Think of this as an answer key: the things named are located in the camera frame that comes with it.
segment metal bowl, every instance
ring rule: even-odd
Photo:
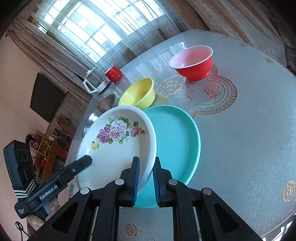
[[[92,111],[90,114],[88,120],[86,121],[82,137],[87,133],[90,126],[98,119],[99,116],[101,116],[103,113],[105,113],[107,110],[110,110],[115,106],[116,96],[114,94],[108,95],[105,99],[103,99],[96,108]]]

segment yellow bowl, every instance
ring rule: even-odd
[[[133,83],[122,95],[118,105],[133,105],[141,110],[147,109],[155,99],[154,81],[145,78]]]

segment human hand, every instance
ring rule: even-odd
[[[46,217],[45,222],[49,220],[60,208],[61,206],[59,205],[59,202],[57,198],[53,198],[52,200],[49,201],[49,207],[50,207],[50,214]],[[35,216],[35,215],[29,215],[27,216],[28,223],[37,231],[43,224],[44,221]]]

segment sheer curtain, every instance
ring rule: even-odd
[[[43,0],[33,14],[103,78],[187,27],[166,0]]]

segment red mug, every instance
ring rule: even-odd
[[[114,82],[116,82],[117,80],[119,80],[122,77],[122,72],[118,67],[113,65],[110,69],[108,69],[106,71],[105,75],[107,76],[107,78],[111,82],[114,83]]]

